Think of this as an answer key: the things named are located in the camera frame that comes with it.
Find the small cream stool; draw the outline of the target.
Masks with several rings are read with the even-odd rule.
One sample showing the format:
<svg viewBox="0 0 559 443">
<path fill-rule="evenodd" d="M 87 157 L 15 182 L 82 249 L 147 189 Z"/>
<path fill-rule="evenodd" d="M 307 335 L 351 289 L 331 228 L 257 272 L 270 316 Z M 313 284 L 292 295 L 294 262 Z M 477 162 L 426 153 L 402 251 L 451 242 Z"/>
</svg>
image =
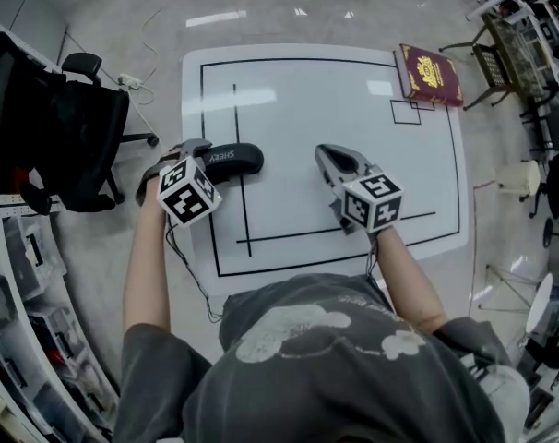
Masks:
<svg viewBox="0 0 559 443">
<path fill-rule="evenodd" d="M 525 198 L 534 196 L 541 183 L 539 164 L 529 160 L 506 165 L 496 172 L 495 183 L 502 193 Z"/>
</svg>

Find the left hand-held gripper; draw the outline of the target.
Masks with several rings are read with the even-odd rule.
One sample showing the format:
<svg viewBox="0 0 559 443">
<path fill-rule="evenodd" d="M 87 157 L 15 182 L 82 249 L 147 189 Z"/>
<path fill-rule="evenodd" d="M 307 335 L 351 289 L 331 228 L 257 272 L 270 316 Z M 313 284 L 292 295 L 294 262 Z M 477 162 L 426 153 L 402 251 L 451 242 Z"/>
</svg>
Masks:
<svg viewBox="0 0 559 443">
<path fill-rule="evenodd" d="M 148 168 L 140 180 L 136 202 L 144 203 L 149 180 L 158 179 L 156 200 L 175 224 L 188 227 L 212 213 L 221 203 L 221 195 L 204 174 L 198 159 L 212 143 L 203 138 L 190 138 L 175 145 Z"/>
</svg>

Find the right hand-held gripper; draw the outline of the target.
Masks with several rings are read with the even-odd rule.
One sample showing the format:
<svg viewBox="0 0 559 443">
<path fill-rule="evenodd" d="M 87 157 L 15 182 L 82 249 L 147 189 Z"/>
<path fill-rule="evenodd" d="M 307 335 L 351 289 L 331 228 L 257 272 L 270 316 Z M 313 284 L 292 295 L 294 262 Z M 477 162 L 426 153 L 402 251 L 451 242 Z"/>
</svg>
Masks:
<svg viewBox="0 0 559 443">
<path fill-rule="evenodd" d="M 379 233 L 398 220 L 403 187 L 376 164 L 368 165 L 360 152 L 319 144 L 315 147 L 315 161 L 336 198 L 330 208 L 345 234 L 356 229 Z"/>
</svg>

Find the person's grey printed shirt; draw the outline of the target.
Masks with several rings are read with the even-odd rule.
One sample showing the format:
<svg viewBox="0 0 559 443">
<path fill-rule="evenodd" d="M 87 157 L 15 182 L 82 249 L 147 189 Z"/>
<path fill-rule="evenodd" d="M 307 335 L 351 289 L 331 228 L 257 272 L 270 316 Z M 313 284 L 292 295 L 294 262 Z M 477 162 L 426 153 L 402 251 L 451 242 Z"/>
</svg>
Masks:
<svg viewBox="0 0 559 443">
<path fill-rule="evenodd" d="M 362 277 L 298 275 L 224 305 L 222 357 L 124 337 L 113 443 L 518 443 L 529 388 L 492 326 L 432 333 Z"/>
</svg>

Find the black glasses case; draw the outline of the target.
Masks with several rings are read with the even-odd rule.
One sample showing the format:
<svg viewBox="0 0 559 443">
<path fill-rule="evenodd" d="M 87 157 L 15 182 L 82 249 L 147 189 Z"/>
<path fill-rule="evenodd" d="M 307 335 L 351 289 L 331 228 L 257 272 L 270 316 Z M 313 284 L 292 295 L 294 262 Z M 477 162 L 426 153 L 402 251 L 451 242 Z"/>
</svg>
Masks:
<svg viewBox="0 0 559 443">
<path fill-rule="evenodd" d="M 217 185 L 234 177 L 258 174 L 264 164 L 262 150 L 251 143 L 210 146 L 197 152 L 204 164 L 204 174 Z"/>
</svg>

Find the white shelf with storage bins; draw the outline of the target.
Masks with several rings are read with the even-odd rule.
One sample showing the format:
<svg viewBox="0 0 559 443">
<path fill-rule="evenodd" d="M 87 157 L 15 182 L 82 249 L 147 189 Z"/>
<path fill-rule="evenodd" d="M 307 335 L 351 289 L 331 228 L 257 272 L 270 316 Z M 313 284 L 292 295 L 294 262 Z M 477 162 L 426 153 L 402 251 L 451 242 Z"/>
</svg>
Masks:
<svg viewBox="0 0 559 443">
<path fill-rule="evenodd" d="M 111 443 L 119 396 L 65 276 L 50 218 L 0 218 L 0 407 L 25 440 Z"/>
</svg>

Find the metal frame glass table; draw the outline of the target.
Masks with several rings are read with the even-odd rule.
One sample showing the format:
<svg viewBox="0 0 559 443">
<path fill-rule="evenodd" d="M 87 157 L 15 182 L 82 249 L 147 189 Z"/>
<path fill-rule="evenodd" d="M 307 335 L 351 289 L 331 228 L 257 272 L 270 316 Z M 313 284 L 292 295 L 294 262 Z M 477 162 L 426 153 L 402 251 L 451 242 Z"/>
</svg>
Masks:
<svg viewBox="0 0 559 443">
<path fill-rule="evenodd" d="M 487 84 L 486 91 L 474 102 L 463 105 L 464 111 L 495 93 L 502 96 L 492 103 L 493 107 L 515 93 L 527 106 L 533 103 L 538 108 L 559 92 L 556 81 L 541 78 L 518 31 L 499 17 L 484 14 L 482 27 L 471 41 L 449 44 L 439 52 L 456 48 L 470 48 Z"/>
</svg>

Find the person's right forearm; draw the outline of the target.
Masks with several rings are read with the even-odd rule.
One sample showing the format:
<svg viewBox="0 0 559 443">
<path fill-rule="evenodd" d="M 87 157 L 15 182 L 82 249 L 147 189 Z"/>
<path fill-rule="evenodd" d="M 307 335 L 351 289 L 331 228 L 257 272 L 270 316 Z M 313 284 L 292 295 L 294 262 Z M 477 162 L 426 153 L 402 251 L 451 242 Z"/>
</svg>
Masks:
<svg viewBox="0 0 559 443">
<path fill-rule="evenodd" d="M 400 317 L 425 333 L 433 333 L 447 322 L 434 286 L 394 228 L 376 236 L 375 257 Z"/>
</svg>

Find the person's left forearm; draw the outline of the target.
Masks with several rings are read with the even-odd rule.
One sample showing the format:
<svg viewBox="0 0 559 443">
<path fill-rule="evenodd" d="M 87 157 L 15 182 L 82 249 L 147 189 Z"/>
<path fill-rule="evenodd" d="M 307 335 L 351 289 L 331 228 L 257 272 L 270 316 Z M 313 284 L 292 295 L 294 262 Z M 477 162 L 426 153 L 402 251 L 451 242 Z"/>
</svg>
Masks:
<svg viewBox="0 0 559 443">
<path fill-rule="evenodd" d="M 156 201 L 143 203 L 125 278 L 124 332 L 139 324 L 171 330 L 164 253 L 165 212 Z"/>
</svg>

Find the round white side table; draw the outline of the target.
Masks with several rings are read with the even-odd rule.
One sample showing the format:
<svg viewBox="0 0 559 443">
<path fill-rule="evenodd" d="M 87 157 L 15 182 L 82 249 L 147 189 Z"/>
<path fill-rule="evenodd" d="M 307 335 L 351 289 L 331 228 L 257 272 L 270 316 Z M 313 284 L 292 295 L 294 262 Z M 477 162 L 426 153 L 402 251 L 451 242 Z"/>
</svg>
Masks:
<svg viewBox="0 0 559 443">
<path fill-rule="evenodd" d="M 487 285 L 482 291 L 482 295 L 477 300 L 477 308 L 486 312 L 524 316 L 524 332 L 526 336 L 530 335 L 538 327 L 551 301 L 552 273 L 546 273 L 541 279 L 532 279 L 518 275 L 508 269 L 487 264 L 485 276 L 492 278 L 494 283 Z M 508 290 L 518 299 L 520 306 L 489 306 L 498 293 L 504 294 L 505 290 Z"/>
</svg>

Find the maroon hardcover book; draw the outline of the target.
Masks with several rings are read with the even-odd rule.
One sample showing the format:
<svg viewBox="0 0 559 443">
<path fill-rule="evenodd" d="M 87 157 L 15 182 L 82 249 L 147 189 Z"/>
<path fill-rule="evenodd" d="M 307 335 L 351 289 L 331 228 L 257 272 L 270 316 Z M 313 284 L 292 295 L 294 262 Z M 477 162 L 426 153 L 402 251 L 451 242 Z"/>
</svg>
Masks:
<svg viewBox="0 0 559 443">
<path fill-rule="evenodd" d="M 454 62 L 441 54 L 401 43 L 394 51 L 402 95 L 452 107 L 464 104 Z"/>
</svg>

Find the black office chair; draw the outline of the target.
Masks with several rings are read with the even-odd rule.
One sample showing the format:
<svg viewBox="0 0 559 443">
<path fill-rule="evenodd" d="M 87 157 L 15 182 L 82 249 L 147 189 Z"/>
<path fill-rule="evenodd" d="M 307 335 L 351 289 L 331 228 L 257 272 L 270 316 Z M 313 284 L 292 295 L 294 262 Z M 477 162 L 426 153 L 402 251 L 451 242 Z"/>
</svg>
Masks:
<svg viewBox="0 0 559 443">
<path fill-rule="evenodd" d="M 47 215 L 52 198 L 66 210 L 101 212 L 124 202 L 112 168 L 121 144 L 159 143 L 157 135 L 127 135 L 130 98 L 101 84 L 101 59 L 70 54 L 58 73 L 45 71 L 0 31 L 0 162 L 31 173 L 19 194 Z"/>
</svg>

